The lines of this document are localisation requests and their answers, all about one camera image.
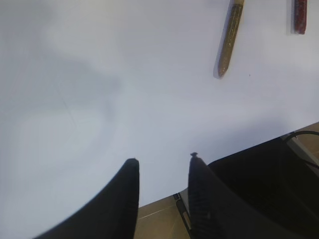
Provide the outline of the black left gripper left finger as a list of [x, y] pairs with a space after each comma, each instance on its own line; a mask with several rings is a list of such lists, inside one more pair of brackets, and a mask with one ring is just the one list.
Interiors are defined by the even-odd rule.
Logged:
[[132, 239], [139, 196], [140, 166], [131, 158], [90, 202], [38, 238]]

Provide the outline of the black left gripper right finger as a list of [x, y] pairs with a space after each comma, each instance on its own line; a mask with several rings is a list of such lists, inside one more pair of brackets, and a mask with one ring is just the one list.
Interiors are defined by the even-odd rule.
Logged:
[[188, 175], [191, 232], [195, 239], [285, 239], [287, 233], [246, 204], [196, 153]]

